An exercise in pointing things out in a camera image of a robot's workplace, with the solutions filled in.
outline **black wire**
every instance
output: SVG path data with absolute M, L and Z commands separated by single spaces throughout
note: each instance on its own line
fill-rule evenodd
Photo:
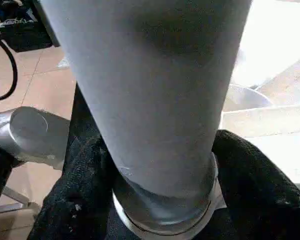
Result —
M 2 49 L 5 51 L 5 53 L 7 54 L 8 58 L 11 62 L 12 74 L 13 74 L 12 84 L 11 84 L 9 91 L 7 93 L 5 93 L 4 95 L 0 96 L 0 100 L 4 100 L 4 99 L 7 99 L 8 97 L 10 97 L 11 94 L 13 94 L 14 91 L 16 90 L 17 82 L 18 82 L 18 70 L 17 70 L 17 64 L 16 64 L 14 56 L 12 55 L 9 48 L 1 40 L 0 40 L 0 47 L 2 47 Z

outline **tiled floor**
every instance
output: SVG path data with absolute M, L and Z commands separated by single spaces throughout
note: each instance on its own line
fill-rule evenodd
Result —
M 0 112 L 20 106 L 32 106 L 66 119 L 71 118 L 76 81 L 69 68 L 58 67 L 62 49 L 51 47 L 22 53 L 13 52 L 18 68 L 18 84 L 8 99 L 0 101 Z M 10 87 L 10 62 L 0 48 L 0 95 Z M 42 205 L 61 172 L 45 164 L 26 163 L 15 168 L 7 186 Z M 14 203 L 2 196 L 0 205 Z M 32 210 L 0 214 L 0 240 L 24 240 L 34 221 Z

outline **floor tile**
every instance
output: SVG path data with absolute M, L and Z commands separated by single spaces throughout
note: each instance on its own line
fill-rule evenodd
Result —
M 31 227 L 35 222 L 34 216 L 36 214 L 38 214 L 37 211 L 31 208 L 0 213 L 0 232 L 9 229 Z
M 36 69 L 42 49 L 27 52 L 12 52 L 19 76 L 32 75 Z M 0 47 L 0 79 L 12 79 L 12 67 L 6 53 Z
M 0 231 L 0 240 L 26 240 L 32 226 L 17 228 L 9 231 Z
M 35 74 L 22 105 L 70 119 L 75 86 L 76 81 L 69 68 Z
M 36 73 L 45 73 L 59 70 L 59 62 L 64 58 L 64 52 L 61 47 L 50 47 L 43 50 L 38 65 L 36 66 Z
M 11 86 L 11 78 L 0 79 L 0 95 L 7 92 Z M 20 76 L 18 78 L 15 92 L 7 99 L 0 101 L 0 112 L 20 107 L 31 81 L 31 76 Z

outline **metal pipe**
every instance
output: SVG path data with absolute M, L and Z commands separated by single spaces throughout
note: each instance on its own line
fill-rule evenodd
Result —
M 251 1 L 41 3 L 126 182 L 150 198 L 208 198 Z

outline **white surface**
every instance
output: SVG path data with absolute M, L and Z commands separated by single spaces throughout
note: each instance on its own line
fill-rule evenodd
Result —
M 300 183 L 300 132 L 247 138 L 295 184 Z
M 300 59 L 300 3 L 254 0 L 232 82 L 260 85 Z

